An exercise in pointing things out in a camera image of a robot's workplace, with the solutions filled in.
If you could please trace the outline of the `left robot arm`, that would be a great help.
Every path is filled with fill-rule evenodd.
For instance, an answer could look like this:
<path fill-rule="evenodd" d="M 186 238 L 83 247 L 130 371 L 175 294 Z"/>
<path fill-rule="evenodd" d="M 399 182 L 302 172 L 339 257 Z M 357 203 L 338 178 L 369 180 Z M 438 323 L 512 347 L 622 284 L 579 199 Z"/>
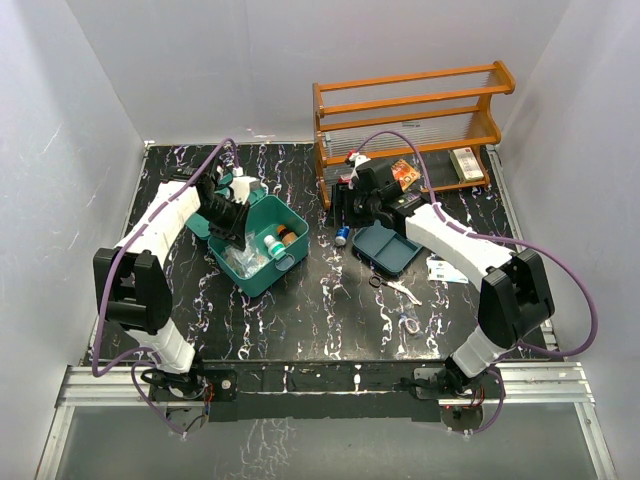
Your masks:
<path fill-rule="evenodd" d="M 229 174 L 220 167 L 171 171 L 129 234 L 94 255 L 99 315 L 94 353 L 99 353 L 104 324 L 118 324 L 156 368 L 173 374 L 175 391 L 186 399 L 200 396 L 207 376 L 192 365 L 195 349 L 171 319 L 173 297 L 164 264 L 194 215 L 208 223 L 211 236 L 243 249 L 249 197 L 261 188 L 261 182 L 240 167 Z"/>

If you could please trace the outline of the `clear bag of plasters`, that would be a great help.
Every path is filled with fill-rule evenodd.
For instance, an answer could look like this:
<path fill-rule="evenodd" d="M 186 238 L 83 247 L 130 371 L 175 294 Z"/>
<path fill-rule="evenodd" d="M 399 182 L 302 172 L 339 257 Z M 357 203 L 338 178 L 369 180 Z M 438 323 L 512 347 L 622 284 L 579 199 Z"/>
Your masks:
<path fill-rule="evenodd" d="M 224 249 L 223 258 L 241 279 L 251 278 L 269 262 L 269 257 L 259 248 L 255 240 L 247 241 L 244 250 L 231 245 L 227 246 Z"/>

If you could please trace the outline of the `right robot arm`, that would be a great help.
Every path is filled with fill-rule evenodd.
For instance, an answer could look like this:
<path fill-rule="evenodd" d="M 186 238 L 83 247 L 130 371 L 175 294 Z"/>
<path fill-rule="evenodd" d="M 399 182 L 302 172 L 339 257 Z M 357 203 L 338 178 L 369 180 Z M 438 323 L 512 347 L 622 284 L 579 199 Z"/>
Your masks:
<path fill-rule="evenodd" d="M 379 223 L 442 257 L 479 291 L 477 327 L 436 375 L 442 392 L 471 395 L 484 371 L 555 312 L 544 263 L 530 248 L 482 240 L 427 195 L 403 190 L 388 161 L 354 153 L 332 187 L 330 219 L 350 227 Z"/>

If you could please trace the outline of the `blue white bandage roll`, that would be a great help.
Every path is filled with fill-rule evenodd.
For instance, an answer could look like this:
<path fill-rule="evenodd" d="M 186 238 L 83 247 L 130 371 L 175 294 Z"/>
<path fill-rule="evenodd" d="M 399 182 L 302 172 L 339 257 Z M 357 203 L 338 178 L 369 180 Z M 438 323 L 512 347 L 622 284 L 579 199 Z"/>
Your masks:
<path fill-rule="evenodd" d="M 347 225 L 341 226 L 335 234 L 334 244 L 338 247 L 345 246 L 347 244 L 350 235 L 350 227 Z"/>

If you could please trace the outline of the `white spray bottle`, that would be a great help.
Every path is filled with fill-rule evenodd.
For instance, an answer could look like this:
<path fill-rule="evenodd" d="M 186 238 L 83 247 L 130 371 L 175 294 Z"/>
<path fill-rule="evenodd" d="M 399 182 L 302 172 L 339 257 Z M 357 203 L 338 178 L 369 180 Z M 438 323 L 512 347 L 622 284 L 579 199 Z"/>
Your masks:
<path fill-rule="evenodd" d="M 264 244 L 267 248 L 268 254 L 272 258 L 280 260 L 286 255 L 286 247 L 279 238 L 276 238 L 273 235 L 266 235 L 264 237 Z"/>

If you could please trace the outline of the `brown medicine bottle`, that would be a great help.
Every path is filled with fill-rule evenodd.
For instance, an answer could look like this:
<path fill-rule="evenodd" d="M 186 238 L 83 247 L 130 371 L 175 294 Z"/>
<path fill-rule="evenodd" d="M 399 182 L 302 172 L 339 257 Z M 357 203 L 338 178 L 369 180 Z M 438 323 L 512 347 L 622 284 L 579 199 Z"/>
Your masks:
<path fill-rule="evenodd" d="M 276 232 L 285 247 L 293 244 L 298 239 L 298 235 L 286 225 L 279 225 Z"/>

